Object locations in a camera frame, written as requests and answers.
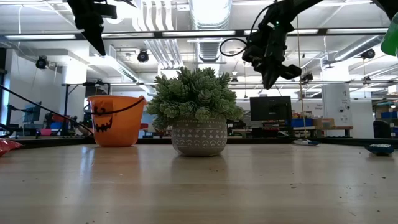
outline blue object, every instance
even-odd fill
[[[63,125],[63,122],[53,122],[50,125],[50,129],[60,129],[60,128],[62,128],[62,125]]]
[[[313,119],[305,119],[305,126],[311,127],[313,126]],[[302,118],[295,118],[292,120],[292,127],[293,128],[300,128],[304,127],[304,120]]]
[[[381,118],[398,118],[398,112],[382,112]]]
[[[389,144],[372,144],[365,146],[365,149],[377,156],[387,156],[394,152],[394,148]]]

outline potted plant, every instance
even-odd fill
[[[227,119],[243,115],[236,94],[228,89],[228,73],[215,76],[212,68],[180,68],[177,78],[156,77],[157,95],[147,113],[156,114],[154,127],[172,126],[172,144],[184,156],[215,156],[226,146]]]

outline cardboard box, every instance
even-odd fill
[[[335,126],[335,120],[333,118],[322,118],[322,119],[314,119],[313,125],[316,128],[330,128]]]

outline ceiling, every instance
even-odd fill
[[[249,30],[259,11],[272,3],[273,1],[257,1],[257,0],[233,0],[231,8],[231,16],[229,19],[229,29],[246,29]],[[296,28],[321,28],[321,27],[387,27],[389,20],[387,16],[376,5],[354,4],[363,3],[364,0],[324,0],[319,5],[314,6],[299,15],[299,23],[297,20],[292,22]],[[190,12],[181,10],[187,6],[187,0],[171,1],[172,3],[172,22],[176,30],[190,30]],[[30,5],[1,5],[0,4],[0,34],[21,34],[32,33],[65,33],[77,32],[73,26],[73,15],[67,11],[64,4],[54,4],[52,7],[60,12],[53,12],[46,5],[34,6]],[[119,24],[110,24],[104,22],[104,32],[134,32],[131,19],[124,19]],[[297,37],[288,37],[287,39],[287,60],[286,65],[295,64],[302,66],[313,60],[322,52],[337,52],[352,44],[354,41],[362,38],[361,36],[327,36],[327,37],[301,37],[300,48]],[[177,39],[179,51],[181,53],[183,63],[188,68],[197,66],[197,55],[195,53],[195,45],[188,43],[188,39]],[[149,61],[139,63],[137,54],[139,49],[145,48],[144,40],[106,40],[105,46],[112,45],[117,53],[119,61],[134,73],[140,76],[140,80],[151,82],[158,72],[158,63],[150,54]],[[111,68],[109,65],[99,61],[94,56],[96,51],[90,47],[86,41],[56,41],[56,42],[21,42],[21,49],[67,49],[89,63],[89,78],[105,78],[114,82],[119,81],[121,75]],[[225,52],[237,52],[244,45],[240,42],[228,42],[225,45]],[[376,57],[373,60],[363,61],[361,59],[352,58],[346,63],[349,66],[349,79],[360,80],[364,72],[366,74],[380,71],[387,67],[397,65],[398,60],[395,57],[385,56],[379,46],[374,48]],[[262,77],[251,67],[244,66],[243,61],[237,57],[222,57],[220,64],[220,72],[238,72],[239,81],[261,81]],[[319,67],[313,69],[316,79],[321,79],[322,70]],[[381,80],[390,80],[397,77],[398,72],[392,71],[382,77]]]

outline white pillar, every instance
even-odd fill
[[[336,64],[323,71],[323,79],[328,81],[350,80],[348,66]],[[335,126],[352,126],[351,99],[349,84],[329,84],[322,86],[323,117],[333,118]],[[326,136],[344,136],[345,131],[326,131]]]
[[[84,83],[87,79],[87,68],[77,62],[76,60],[69,61],[68,65],[62,68],[63,81],[67,84]],[[69,91],[73,90],[74,86],[69,87]],[[60,113],[64,113],[65,106],[65,91],[66,87],[62,88]],[[85,104],[86,87],[79,86],[68,96],[67,115],[77,116],[78,121],[83,121],[83,107]]]

